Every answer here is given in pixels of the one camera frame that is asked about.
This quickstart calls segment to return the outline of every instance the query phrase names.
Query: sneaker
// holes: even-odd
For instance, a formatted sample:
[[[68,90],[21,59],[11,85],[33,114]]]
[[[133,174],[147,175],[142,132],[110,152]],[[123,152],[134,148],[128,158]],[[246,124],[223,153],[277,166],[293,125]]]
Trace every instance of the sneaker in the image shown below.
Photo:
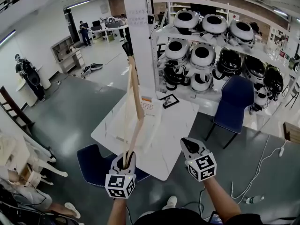
[[[80,217],[81,217],[79,211],[76,210],[75,206],[74,206],[72,203],[66,202],[66,203],[65,203],[65,207],[66,207],[67,209],[70,209],[70,210],[72,210],[72,211],[74,211],[74,212],[76,213],[75,218],[80,218]]]
[[[167,202],[167,206],[176,206],[177,203],[177,197],[176,196],[171,196]]]

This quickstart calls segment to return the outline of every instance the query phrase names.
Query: white cable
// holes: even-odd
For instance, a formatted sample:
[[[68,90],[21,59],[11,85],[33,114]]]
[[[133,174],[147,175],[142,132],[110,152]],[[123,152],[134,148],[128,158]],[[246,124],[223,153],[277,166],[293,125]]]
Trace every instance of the white cable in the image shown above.
[[[246,193],[247,193],[247,192],[249,191],[249,189],[251,188],[252,182],[253,182],[253,181],[256,179],[256,177],[259,175],[259,172],[260,172],[260,169],[261,169],[262,162],[263,162],[265,159],[271,157],[271,156],[273,155],[273,153],[274,153],[276,150],[284,150],[284,146],[285,146],[286,142],[288,141],[288,140],[286,140],[285,143],[284,143],[280,148],[274,149],[273,152],[271,153],[271,155],[269,155],[269,156],[267,156],[267,157],[265,157],[265,158],[263,159],[264,151],[265,151],[265,149],[266,149],[266,147],[267,147],[269,138],[270,138],[270,135],[268,136],[266,145],[265,145],[264,148],[263,148],[262,156],[261,156],[261,159],[259,160],[259,163],[258,163],[258,166],[257,166],[257,169],[256,169],[256,173],[255,173],[255,176],[254,176],[253,179],[249,182],[249,184],[248,184],[247,188],[244,190],[244,192],[242,192],[239,196],[234,197],[234,196],[233,196],[233,182],[231,182],[231,198],[237,199],[237,198],[239,198],[239,197],[241,197],[241,196],[243,195],[242,198],[241,198],[241,200],[240,200],[237,204],[239,204],[241,201],[243,201],[244,196],[246,195]]]

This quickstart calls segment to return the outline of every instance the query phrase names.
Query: wooden chair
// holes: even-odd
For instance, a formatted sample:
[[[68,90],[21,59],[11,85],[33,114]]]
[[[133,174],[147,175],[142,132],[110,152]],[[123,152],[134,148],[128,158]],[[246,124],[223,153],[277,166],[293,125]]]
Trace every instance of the wooden chair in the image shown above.
[[[22,128],[25,132],[30,134],[29,127],[34,124],[26,115],[23,113],[23,111],[18,107],[18,105],[15,103],[15,101],[11,98],[9,93],[6,91],[6,89],[2,86],[0,88],[0,94],[3,96],[5,102],[1,102],[0,106],[3,108],[3,110],[10,116],[12,120],[20,128]],[[17,118],[20,118],[25,125],[21,125],[18,121]]]

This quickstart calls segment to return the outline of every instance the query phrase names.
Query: white column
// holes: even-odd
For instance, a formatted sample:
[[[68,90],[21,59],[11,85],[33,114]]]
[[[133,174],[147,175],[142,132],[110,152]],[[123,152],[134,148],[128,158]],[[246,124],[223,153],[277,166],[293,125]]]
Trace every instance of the white column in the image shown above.
[[[134,25],[129,20],[129,12],[147,11],[146,0],[124,0],[135,63],[140,85],[155,89],[154,67],[148,24]]]

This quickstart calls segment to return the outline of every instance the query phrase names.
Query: shoe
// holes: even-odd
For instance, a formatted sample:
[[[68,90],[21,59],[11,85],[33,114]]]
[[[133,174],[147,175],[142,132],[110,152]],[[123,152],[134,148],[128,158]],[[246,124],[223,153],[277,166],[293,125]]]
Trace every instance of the shoe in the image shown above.
[[[177,197],[176,196],[171,196],[167,202],[167,206],[176,206],[177,204]]]
[[[96,64],[96,63],[92,63],[91,65],[90,65],[90,69],[93,71],[93,70],[99,70],[99,69],[101,69],[101,68],[103,68],[103,64],[102,63],[98,63],[98,64]]]
[[[79,211],[76,210],[76,208],[74,207],[74,205],[73,205],[72,203],[66,202],[66,203],[65,203],[65,207],[66,207],[67,209],[70,209],[70,210],[72,210],[72,211],[74,211],[74,212],[76,213],[75,218],[80,218],[80,217],[81,217]]]

